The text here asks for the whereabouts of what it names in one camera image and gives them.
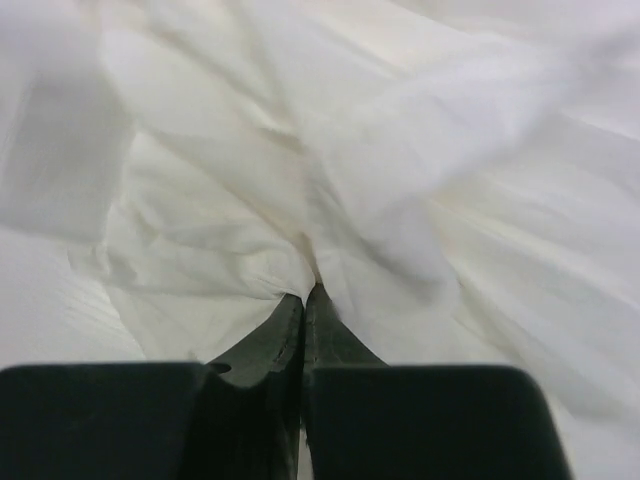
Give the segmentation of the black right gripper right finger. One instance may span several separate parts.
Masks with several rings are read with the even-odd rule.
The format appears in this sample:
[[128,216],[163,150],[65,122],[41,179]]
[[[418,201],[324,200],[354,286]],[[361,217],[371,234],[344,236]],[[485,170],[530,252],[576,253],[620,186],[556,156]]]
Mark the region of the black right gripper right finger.
[[546,400],[525,372],[389,366],[341,322],[322,286],[305,322],[303,422],[315,478],[571,477]]

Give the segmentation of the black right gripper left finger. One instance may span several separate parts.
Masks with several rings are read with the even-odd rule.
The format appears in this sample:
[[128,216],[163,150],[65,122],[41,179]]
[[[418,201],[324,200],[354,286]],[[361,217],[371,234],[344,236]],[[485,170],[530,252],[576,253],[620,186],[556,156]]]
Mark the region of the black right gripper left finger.
[[1,373],[5,479],[292,479],[303,305],[284,297],[208,363],[22,365]]

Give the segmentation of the white skirt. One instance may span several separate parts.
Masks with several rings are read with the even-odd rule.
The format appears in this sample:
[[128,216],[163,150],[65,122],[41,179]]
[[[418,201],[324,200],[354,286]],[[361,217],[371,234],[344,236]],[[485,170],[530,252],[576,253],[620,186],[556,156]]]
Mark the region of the white skirt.
[[1,222],[149,357],[323,285],[391,363],[639,426],[635,1],[5,1]]

